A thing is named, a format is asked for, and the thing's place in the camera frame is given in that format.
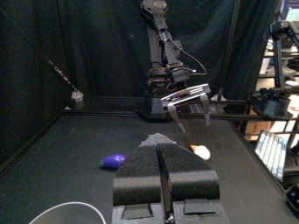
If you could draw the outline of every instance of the black curtain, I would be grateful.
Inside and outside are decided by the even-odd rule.
[[[57,4],[2,0],[0,7],[1,163],[62,111],[70,89],[44,58],[68,74]]]
[[[70,99],[44,55],[69,76],[84,95],[143,96],[151,67],[141,0],[56,0],[0,2],[0,161],[42,130]],[[169,0],[167,24],[173,39],[205,66],[208,75],[189,86],[220,88],[245,99],[255,90],[277,0],[240,0],[231,57],[224,63],[236,0]],[[181,61],[200,67],[188,57]]]
[[[141,1],[60,0],[64,15],[73,79],[85,95],[143,96],[151,67]],[[255,90],[265,50],[264,34],[277,0],[240,0],[228,64],[228,47],[235,0],[169,0],[167,24],[184,50],[200,60],[208,75],[195,76],[189,85],[209,83],[212,94],[224,86],[224,96],[245,99]],[[200,66],[185,56],[191,68]],[[225,74],[221,84],[220,76]]]

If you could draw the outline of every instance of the purple ball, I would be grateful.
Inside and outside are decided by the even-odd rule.
[[[126,157],[122,154],[112,154],[100,160],[98,167],[117,168],[125,159]]]

